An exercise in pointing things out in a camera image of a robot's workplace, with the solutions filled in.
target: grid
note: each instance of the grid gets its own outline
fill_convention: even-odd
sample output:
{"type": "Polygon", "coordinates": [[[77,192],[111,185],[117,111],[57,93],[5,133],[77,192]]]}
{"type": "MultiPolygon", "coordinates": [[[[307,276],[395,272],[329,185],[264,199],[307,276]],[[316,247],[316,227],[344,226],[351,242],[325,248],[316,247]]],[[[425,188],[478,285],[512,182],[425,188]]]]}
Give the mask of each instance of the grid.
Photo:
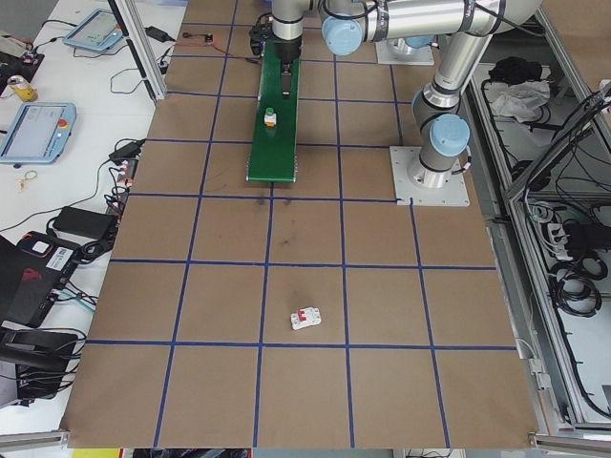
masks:
{"type": "MultiPolygon", "coordinates": [[[[190,2],[181,31],[247,55],[264,3],[212,3],[190,2]]],[[[292,187],[243,182],[258,69],[177,48],[64,419],[72,447],[527,446],[536,423],[473,192],[469,209],[393,197],[388,146],[418,138],[403,78],[431,70],[374,66],[372,47],[325,56],[307,24],[303,72],[332,83],[302,73],[292,187]],[[363,94],[352,75],[379,69],[363,94]],[[309,304],[323,324],[294,333],[287,311],[309,304]],[[140,371],[138,390],[99,377],[140,371]]]]}

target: black bag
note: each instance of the black bag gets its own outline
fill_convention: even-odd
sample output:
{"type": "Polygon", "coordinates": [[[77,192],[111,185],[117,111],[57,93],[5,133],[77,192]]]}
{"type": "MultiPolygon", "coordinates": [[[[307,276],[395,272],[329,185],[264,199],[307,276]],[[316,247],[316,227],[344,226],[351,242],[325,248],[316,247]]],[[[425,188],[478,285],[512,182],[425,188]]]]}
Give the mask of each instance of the black bag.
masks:
{"type": "Polygon", "coordinates": [[[543,69],[538,62],[528,62],[521,57],[507,57],[496,62],[488,72],[493,81],[502,81],[509,85],[526,81],[540,81],[543,69]]]}

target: white cloth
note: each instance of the white cloth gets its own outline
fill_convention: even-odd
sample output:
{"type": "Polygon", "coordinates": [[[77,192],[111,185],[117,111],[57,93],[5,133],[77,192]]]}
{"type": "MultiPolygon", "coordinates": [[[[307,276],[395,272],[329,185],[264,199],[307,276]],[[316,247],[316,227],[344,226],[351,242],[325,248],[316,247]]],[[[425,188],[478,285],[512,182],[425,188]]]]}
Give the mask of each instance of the white cloth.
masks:
{"type": "Polygon", "coordinates": [[[493,102],[496,116],[512,116],[518,122],[534,121],[541,116],[541,107],[550,99],[547,81],[529,81],[510,86],[493,102]]]}

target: black device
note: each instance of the black device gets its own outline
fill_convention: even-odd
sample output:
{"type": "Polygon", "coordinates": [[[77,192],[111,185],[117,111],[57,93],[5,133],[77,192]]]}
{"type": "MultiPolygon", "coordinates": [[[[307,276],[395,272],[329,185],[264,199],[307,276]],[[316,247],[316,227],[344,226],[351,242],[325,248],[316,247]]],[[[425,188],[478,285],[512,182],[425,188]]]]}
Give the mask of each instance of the black device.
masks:
{"type": "Polygon", "coordinates": [[[119,165],[124,159],[133,158],[139,155],[141,153],[141,147],[145,142],[146,138],[143,138],[142,140],[130,141],[126,145],[123,145],[110,153],[108,158],[116,165],[119,165]]]}
{"type": "Polygon", "coordinates": [[[165,43],[166,41],[176,41],[172,38],[167,31],[163,31],[162,29],[158,29],[155,26],[145,27],[144,31],[148,36],[153,38],[154,40],[160,41],[161,43],[165,43]]]}
{"type": "Polygon", "coordinates": [[[116,217],[74,207],[64,207],[53,221],[53,229],[89,239],[106,239],[116,227],[116,217]]]}
{"type": "Polygon", "coordinates": [[[562,227],[568,236],[566,249],[571,256],[578,258],[586,251],[611,249],[611,227],[586,223],[565,223],[562,227]]]}
{"type": "Polygon", "coordinates": [[[0,407],[54,397],[77,341],[72,333],[0,327],[0,373],[5,375],[0,407]]]}
{"type": "Polygon", "coordinates": [[[38,232],[29,232],[16,246],[0,236],[0,260],[7,287],[0,288],[1,320],[38,327],[77,267],[80,245],[38,232]]]}

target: power adapter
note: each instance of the power adapter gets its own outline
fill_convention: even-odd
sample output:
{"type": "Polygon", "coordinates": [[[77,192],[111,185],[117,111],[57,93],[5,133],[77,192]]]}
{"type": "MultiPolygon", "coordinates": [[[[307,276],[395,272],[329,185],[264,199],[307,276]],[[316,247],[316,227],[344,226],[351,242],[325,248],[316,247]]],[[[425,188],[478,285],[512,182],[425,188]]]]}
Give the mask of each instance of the power adapter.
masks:
{"type": "Polygon", "coordinates": [[[100,240],[116,227],[116,217],[74,207],[64,207],[53,221],[53,229],[67,234],[100,240]]]}
{"type": "Polygon", "coordinates": [[[145,27],[144,31],[148,36],[154,40],[160,41],[161,43],[165,43],[166,41],[176,41],[174,38],[168,35],[167,31],[163,31],[154,26],[145,27]]]}
{"type": "Polygon", "coordinates": [[[140,154],[140,148],[146,142],[146,138],[142,140],[133,140],[121,146],[118,150],[110,153],[108,158],[116,165],[120,165],[123,159],[130,159],[140,154]]]}

